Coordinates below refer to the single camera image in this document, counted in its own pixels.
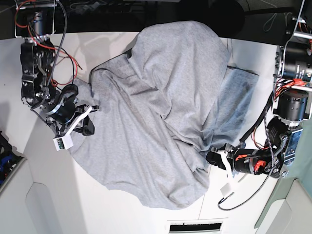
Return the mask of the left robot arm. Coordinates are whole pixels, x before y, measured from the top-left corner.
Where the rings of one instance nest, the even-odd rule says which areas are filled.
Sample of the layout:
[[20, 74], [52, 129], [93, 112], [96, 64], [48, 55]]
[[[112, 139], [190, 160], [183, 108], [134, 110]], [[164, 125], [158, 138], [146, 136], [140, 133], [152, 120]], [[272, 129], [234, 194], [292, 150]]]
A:
[[236, 146], [212, 148], [206, 160], [227, 172], [285, 177], [312, 116], [312, 3], [304, 0], [276, 49], [273, 90], [263, 111]]

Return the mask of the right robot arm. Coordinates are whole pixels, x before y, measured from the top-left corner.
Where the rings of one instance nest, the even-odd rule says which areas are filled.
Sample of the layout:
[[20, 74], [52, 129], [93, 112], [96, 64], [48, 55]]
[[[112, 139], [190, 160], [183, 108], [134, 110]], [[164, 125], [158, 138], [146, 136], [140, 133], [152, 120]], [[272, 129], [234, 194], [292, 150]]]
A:
[[[55, 46], [50, 36], [54, 34], [56, 7], [64, 16], [60, 44]], [[15, 36], [23, 38], [20, 46], [22, 67], [21, 100], [29, 106], [57, 137], [70, 131], [91, 136], [95, 127], [89, 116], [83, 116], [87, 109], [99, 110], [98, 106], [78, 104], [78, 87], [74, 80], [78, 75], [79, 63], [62, 45], [68, 26], [65, 7], [59, 0], [18, 0], [14, 15]], [[60, 54], [70, 59], [73, 76], [67, 83], [59, 83], [53, 78]]]

